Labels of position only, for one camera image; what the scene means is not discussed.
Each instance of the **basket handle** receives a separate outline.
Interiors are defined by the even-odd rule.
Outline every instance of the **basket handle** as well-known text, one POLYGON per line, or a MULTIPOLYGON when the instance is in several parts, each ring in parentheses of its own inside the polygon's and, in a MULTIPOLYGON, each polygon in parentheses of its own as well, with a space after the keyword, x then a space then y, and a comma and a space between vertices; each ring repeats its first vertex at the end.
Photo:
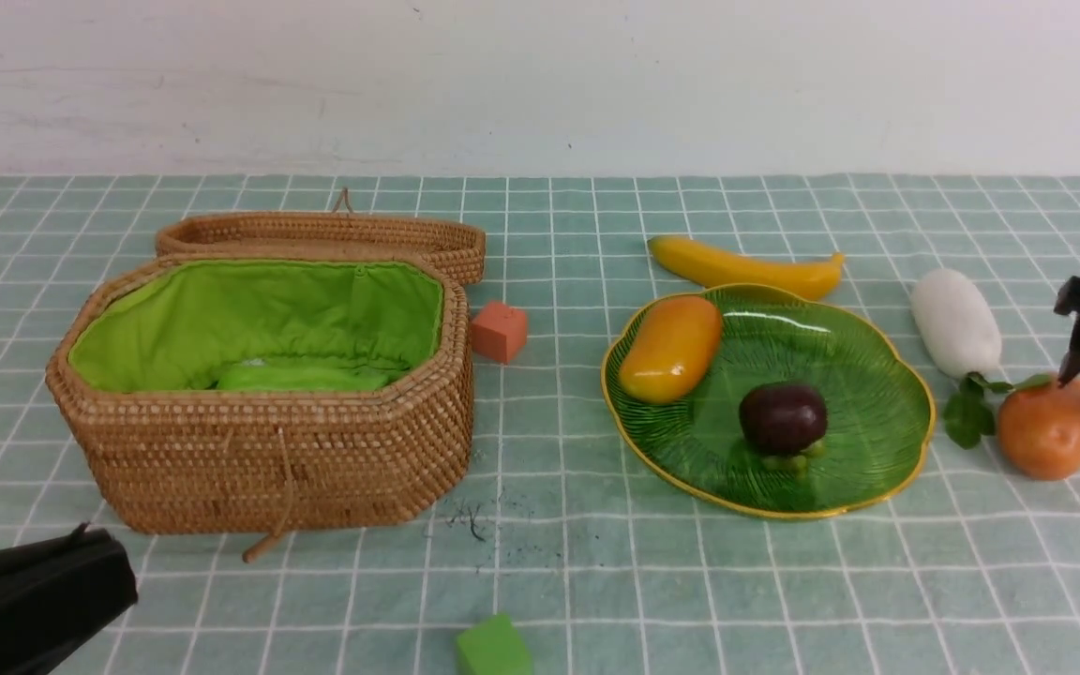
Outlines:
POLYGON ((278 545, 281 541, 282 535, 286 534, 286 524, 291 521, 291 510, 295 508, 295 472, 291 471, 291 453, 286 448, 286 435, 282 433, 282 427, 278 428, 278 441, 282 445, 282 469, 286 471, 286 505, 282 510, 282 517, 279 518, 278 524, 273 526, 269 535, 265 535, 257 543, 248 548, 248 551, 244 552, 243 559, 246 564, 251 564, 254 559, 257 559, 266 551, 278 545))
POLYGON ((346 187, 339 189, 339 197, 336 197, 336 203, 333 204, 333 206, 330 206, 330 213, 336 213, 336 211, 339 211, 339 205, 341 205, 341 204, 345 205, 345 208, 348 210, 348 213, 351 213, 351 214, 356 213, 356 211, 352 210, 352 202, 348 201, 348 187, 347 187, 347 185, 346 185, 346 187))

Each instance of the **orange fruit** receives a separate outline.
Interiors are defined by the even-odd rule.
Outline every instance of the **orange fruit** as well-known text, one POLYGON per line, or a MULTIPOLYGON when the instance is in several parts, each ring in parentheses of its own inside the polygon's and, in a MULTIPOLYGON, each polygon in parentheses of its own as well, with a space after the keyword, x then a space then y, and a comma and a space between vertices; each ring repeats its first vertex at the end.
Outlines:
POLYGON ((702 295, 658 300, 619 364, 619 386, 649 405, 676 402, 706 377, 723 338, 724 315, 702 295))
POLYGON ((998 447, 1035 480, 1066 480, 1080 470, 1080 377, 1064 388, 1011 392, 998 409, 998 447))

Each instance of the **mango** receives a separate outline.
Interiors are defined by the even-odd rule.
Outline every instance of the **mango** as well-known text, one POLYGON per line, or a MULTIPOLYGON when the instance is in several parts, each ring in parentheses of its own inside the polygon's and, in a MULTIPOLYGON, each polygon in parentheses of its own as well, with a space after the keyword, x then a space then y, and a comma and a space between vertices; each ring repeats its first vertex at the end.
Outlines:
POLYGON ((674 295, 644 313, 619 365, 629 396, 663 406, 693 391, 707 375, 724 338, 724 316, 701 295, 674 295))

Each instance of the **green plate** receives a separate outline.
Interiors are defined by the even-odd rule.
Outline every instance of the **green plate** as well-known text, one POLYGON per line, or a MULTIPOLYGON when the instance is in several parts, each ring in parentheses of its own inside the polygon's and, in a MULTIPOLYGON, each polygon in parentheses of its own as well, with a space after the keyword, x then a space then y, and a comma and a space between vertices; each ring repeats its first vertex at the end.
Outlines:
POLYGON ((774 287, 728 285, 701 295, 723 312, 724 340, 707 376, 685 399, 651 406, 619 388, 619 364, 656 302, 636 312, 603 362, 607 405, 645 464, 703 500, 779 518, 866 508, 913 482, 924 465, 935 405, 881 330, 852 312, 774 287), (767 470, 739 422, 742 397, 778 380, 805 380, 827 405, 826 450, 798 477, 767 470))

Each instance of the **basket lid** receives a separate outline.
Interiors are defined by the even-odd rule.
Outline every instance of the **basket lid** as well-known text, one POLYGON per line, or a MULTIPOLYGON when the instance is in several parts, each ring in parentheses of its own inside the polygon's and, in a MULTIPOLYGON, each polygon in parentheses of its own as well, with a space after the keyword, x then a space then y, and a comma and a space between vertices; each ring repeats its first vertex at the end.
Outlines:
POLYGON ((443 218, 359 214, 342 188, 330 213, 324 211, 227 211, 195 215, 162 228, 156 253, 211 253, 222 249, 311 248, 389 257, 423 257, 462 285, 483 279, 486 233, 443 218), (345 206, 343 213, 339 208, 345 206))

